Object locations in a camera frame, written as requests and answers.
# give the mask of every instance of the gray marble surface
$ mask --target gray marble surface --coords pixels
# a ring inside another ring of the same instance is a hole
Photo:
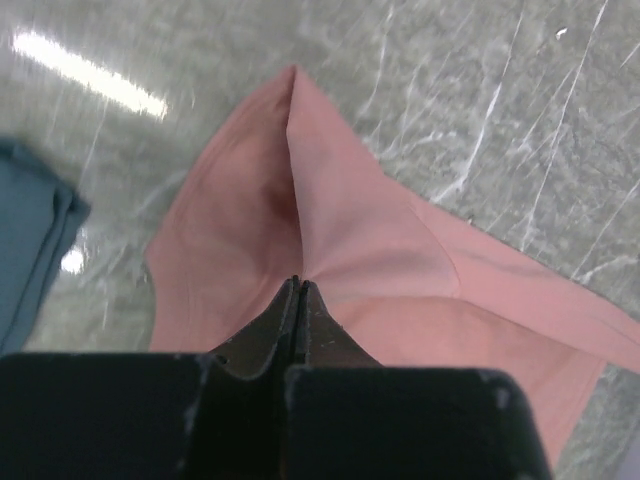
[[[93,213],[31,350],[144,350],[142,252],[208,138],[299,63],[399,181],[640,319],[636,0],[0,0],[0,132]],[[560,479],[612,478],[640,378],[609,367]]]

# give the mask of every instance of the folded fabric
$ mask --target folded fabric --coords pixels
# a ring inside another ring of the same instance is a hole
[[[606,363],[640,372],[639,324],[386,177],[295,67],[215,135],[147,259],[153,350],[212,349],[298,274],[383,364],[508,372],[551,463]]]
[[[19,350],[89,207],[44,163],[0,138],[0,354]]]

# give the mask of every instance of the floor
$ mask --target floor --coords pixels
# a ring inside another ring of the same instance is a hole
[[[635,0],[0,0],[0,132],[93,205],[32,350],[144,350],[142,252],[207,139],[290,63],[389,175],[640,319]],[[640,377],[609,367],[557,468],[613,478]]]

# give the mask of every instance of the blue cloth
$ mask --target blue cloth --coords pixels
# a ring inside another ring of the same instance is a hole
[[[13,140],[0,138],[0,354],[20,350],[89,206]]]

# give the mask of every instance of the pink cloth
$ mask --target pink cloth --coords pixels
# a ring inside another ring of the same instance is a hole
[[[554,464],[606,363],[640,372],[640,324],[386,177],[295,67],[215,135],[147,259],[153,350],[216,347],[297,274],[383,364],[511,374]]]

